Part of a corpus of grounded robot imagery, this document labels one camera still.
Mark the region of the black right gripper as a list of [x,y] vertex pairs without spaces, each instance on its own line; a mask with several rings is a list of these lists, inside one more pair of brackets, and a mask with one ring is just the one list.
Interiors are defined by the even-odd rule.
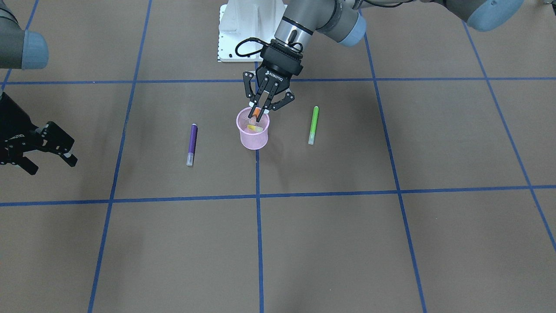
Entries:
[[40,150],[58,155],[68,166],[76,166],[78,159],[72,153],[75,139],[62,127],[49,121],[38,127],[15,101],[3,92],[0,102],[0,163],[19,166],[34,176],[39,167],[23,154]]

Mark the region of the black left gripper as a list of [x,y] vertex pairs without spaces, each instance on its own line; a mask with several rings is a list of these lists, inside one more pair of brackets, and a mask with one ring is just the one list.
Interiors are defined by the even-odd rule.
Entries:
[[[294,101],[295,95],[289,90],[290,80],[293,76],[300,75],[303,69],[303,56],[300,52],[274,39],[270,43],[263,42],[262,45],[262,64],[256,71],[245,71],[242,75],[245,95],[251,108],[248,117],[252,117],[255,108],[260,107],[258,120],[262,119],[262,115],[270,113],[270,110],[276,111]],[[258,83],[256,91],[253,91],[252,79],[256,79]],[[282,92],[285,92],[284,98],[273,103],[274,96]]]

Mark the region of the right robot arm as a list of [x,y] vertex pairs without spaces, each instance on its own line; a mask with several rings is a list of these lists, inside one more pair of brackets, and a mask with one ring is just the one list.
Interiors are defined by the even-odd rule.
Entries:
[[[2,69],[43,69],[49,60],[47,42],[42,34],[22,29],[5,2],[0,5],[0,65]],[[48,121],[44,126],[32,123],[24,111],[6,92],[0,101],[0,162],[1,165],[19,166],[30,175],[38,166],[25,153],[42,151],[59,156],[68,166],[76,166],[78,159],[72,153],[75,139],[57,123]]]

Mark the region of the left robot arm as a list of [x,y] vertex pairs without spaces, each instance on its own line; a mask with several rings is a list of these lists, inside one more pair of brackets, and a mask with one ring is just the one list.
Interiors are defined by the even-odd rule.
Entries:
[[255,71],[244,73],[245,94],[249,98],[248,117],[276,111],[294,101],[290,79],[300,75],[303,53],[315,32],[345,47],[360,42],[367,22],[360,14],[363,7],[396,8],[401,0],[292,0],[287,5],[274,37],[269,42],[250,37],[243,42],[260,44],[262,63]]

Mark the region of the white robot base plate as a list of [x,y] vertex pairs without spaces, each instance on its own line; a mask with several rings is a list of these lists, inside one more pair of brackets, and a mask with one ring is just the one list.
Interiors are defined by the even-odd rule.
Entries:
[[217,61],[262,62],[259,53],[240,57],[235,48],[251,37],[270,42],[286,8],[282,0],[229,0],[221,5]]

